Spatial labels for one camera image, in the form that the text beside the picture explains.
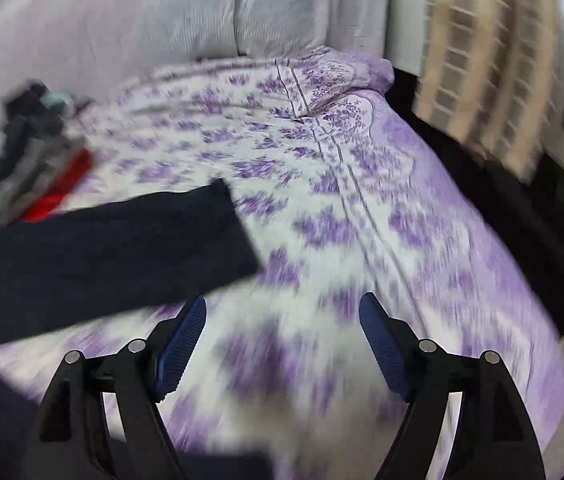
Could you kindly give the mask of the dark navy pants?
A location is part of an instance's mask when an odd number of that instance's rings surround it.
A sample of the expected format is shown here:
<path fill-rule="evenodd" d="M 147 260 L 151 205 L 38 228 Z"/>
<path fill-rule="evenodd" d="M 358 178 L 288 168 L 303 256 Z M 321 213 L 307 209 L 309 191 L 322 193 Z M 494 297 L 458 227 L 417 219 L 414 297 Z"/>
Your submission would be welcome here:
<path fill-rule="evenodd" d="M 0 344 L 179 304 L 257 273 L 227 185 L 154 193 L 0 229 Z M 262 455 L 178 455 L 183 479 L 268 479 Z"/>

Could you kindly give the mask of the red folded garment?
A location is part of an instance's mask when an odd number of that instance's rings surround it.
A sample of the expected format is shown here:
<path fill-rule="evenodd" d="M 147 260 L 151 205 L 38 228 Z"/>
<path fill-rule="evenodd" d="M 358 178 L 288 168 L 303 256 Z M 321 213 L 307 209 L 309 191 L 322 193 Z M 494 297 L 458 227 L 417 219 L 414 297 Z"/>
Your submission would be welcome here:
<path fill-rule="evenodd" d="M 58 209 L 65 198 L 81 183 L 94 165 L 93 155 L 82 148 L 69 168 L 58 178 L 52 187 L 38 198 L 19 218 L 23 222 L 39 222 Z"/>

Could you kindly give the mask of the purple floral bedspread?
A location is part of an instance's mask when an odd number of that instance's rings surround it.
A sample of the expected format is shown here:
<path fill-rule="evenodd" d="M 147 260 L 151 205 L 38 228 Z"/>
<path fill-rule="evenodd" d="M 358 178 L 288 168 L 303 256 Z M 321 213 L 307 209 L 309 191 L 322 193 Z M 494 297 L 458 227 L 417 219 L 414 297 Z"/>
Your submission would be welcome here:
<path fill-rule="evenodd" d="M 279 479 L 370 479 L 405 406 L 359 323 L 372 292 L 414 333 L 462 356 L 494 350 L 540 444 L 564 413 L 546 311 L 499 237 L 392 110 L 393 67 L 302 58 L 163 67 L 67 122 L 95 166 L 59 214 L 220 180 L 259 269 L 206 296 L 179 388 L 161 404 L 181 451 L 263 451 Z M 60 358 L 118 350 L 179 304 L 0 344 L 0 376 L 40 401 Z"/>

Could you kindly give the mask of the grey folded garment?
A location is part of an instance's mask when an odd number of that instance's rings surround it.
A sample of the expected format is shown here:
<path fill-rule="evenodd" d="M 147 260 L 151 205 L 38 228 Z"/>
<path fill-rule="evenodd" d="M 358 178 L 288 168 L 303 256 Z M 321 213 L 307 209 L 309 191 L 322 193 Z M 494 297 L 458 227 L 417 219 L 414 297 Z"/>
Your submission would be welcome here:
<path fill-rule="evenodd" d="M 31 139 L 12 173 L 0 181 L 0 229 L 17 221 L 50 191 L 84 148 L 84 136 Z"/>

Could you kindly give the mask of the dark blue folded jeans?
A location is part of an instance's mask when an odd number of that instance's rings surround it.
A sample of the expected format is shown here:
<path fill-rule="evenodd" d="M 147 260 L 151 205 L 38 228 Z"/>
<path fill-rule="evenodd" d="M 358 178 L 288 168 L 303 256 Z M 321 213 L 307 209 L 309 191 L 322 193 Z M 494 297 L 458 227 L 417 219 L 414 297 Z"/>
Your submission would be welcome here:
<path fill-rule="evenodd" d="M 50 91 L 38 80 L 14 90 L 3 105 L 0 183 L 12 174 L 32 141 L 55 140 L 64 129 L 65 119 L 76 113 L 76 101 L 70 93 Z"/>

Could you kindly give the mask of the beige checked curtain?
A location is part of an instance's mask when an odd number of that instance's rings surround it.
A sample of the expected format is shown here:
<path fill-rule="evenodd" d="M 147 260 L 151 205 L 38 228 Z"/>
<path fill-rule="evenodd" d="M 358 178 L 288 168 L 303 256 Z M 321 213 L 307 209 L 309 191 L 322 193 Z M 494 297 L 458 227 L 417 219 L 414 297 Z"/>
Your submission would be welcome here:
<path fill-rule="evenodd" d="M 413 112 L 532 180 L 564 114 L 564 0 L 430 0 Z"/>

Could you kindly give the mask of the white embroidered headboard cover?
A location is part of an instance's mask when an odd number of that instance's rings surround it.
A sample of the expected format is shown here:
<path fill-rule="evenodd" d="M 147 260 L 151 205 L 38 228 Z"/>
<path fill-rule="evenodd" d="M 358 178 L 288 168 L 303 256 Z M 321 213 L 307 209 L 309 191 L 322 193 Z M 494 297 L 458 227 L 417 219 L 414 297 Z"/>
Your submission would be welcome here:
<path fill-rule="evenodd" d="M 380 55 L 388 0 L 0 0 L 2 97 L 28 79 L 104 99 L 152 68 L 316 47 Z"/>

